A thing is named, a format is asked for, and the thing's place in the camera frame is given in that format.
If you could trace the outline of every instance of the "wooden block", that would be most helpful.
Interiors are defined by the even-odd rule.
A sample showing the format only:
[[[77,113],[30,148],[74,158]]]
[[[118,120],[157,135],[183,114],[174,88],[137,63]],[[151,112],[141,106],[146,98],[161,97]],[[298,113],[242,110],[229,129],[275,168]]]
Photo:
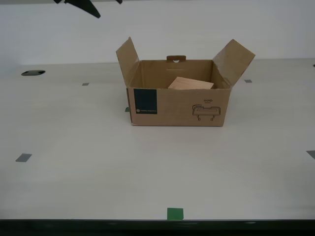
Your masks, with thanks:
[[[177,77],[169,89],[211,89],[213,83]]]

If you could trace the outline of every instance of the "open cardboard box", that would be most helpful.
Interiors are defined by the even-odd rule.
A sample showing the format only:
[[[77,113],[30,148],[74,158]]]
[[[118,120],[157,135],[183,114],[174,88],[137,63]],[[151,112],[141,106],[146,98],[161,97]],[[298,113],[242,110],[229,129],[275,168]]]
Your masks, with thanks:
[[[131,38],[117,51],[133,125],[223,126],[232,87],[255,54],[231,40],[213,60],[139,60]],[[168,89],[176,77],[214,83],[211,89]]]

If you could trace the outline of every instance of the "table surface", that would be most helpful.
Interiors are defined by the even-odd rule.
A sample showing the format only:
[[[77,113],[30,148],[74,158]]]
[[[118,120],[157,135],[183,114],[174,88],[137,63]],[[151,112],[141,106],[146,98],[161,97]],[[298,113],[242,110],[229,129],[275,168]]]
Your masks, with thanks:
[[[314,63],[254,60],[224,127],[132,126],[117,63],[22,66],[0,79],[0,218],[315,219]]]

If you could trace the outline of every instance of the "box handle slot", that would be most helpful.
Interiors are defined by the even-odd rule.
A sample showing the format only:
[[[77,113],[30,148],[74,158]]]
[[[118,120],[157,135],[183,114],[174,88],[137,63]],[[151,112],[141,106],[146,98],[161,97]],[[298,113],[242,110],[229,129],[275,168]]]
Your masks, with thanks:
[[[171,62],[183,62],[186,61],[186,56],[167,56],[166,60]]]

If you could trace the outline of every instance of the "black hole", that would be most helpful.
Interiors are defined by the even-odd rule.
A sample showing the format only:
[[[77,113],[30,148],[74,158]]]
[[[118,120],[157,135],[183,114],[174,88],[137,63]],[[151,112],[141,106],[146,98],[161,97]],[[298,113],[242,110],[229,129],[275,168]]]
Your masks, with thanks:
[[[35,75],[42,75],[44,74],[46,71],[44,70],[28,70],[23,72],[21,75],[22,76],[35,76]]]

